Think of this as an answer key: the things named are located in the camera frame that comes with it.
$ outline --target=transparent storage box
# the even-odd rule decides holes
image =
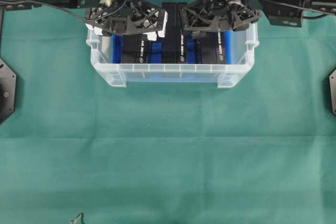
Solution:
[[[195,0],[146,0],[155,5],[162,2]],[[214,82],[218,88],[232,88],[253,67],[254,48],[259,45],[257,24],[246,31],[231,32],[231,65],[192,64],[112,64],[111,38],[88,31],[91,63],[96,71],[113,87],[126,87],[127,82]]]

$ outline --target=blue object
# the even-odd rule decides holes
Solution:
[[[162,60],[162,43],[159,40],[151,42],[150,49],[151,53],[149,63],[160,64]]]
[[[188,64],[197,64],[197,62],[196,62],[195,41],[192,39],[191,35],[187,36],[187,63]]]
[[[231,65],[231,35],[232,31],[225,31],[224,32],[224,43],[225,43],[225,56],[226,56],[226,64]]]
[[[121,62],[123,50],[123,37],[113,34],[111,38],[111,63],[119,64]]]

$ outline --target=black hexagonal mount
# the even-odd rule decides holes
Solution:
[[[330,80],[332,113],[336,115],[336,70],[329,76],[329,80]]]
[[[4,11],[0,10],[0,40],[2,34],[3,15]],[[13,114],[15,110],[15,87],[16,74],[0,58],[0,124]]]

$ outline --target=green cloth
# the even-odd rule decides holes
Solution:
[[[118,89],[91,66],[83,23],[6,13],[0,56],[18,87],[0,125],[1,223],[335,223],[335,30],[333,17],[262,18],[256,64],[232,89]]]

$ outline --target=black wire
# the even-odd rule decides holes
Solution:
[[[327,14],[321,14],[319,16],[314,16],[314,17],[308,17],[308,16],[303,16],[303,19],[308,19],[308,20],[316,20],[316,19],[320,19],[320,18],[324,18],[327,17]]]
[[[301,7],[301,6],[291,5],[291,4],[287,4],[287,3],[283,3],[283,2],[278,2],[278,1],[273,1],[273,0],[259,0],[259,1],[264,1],[264,2],[271,3],[271,4],[275,4],[275,5],[287,6],[287,7],[291,7],[291,8],[295,8],[295,9],[299,9],[299,10],[305,10],[307,12],[313,12],[313,13],[320,13],[320,14],[335,16],[334,13],[328,13],[328,12],[323,12],[321,10],[314,10],[314,9],[310,9],[310,8],[304,8],[304,7]]]

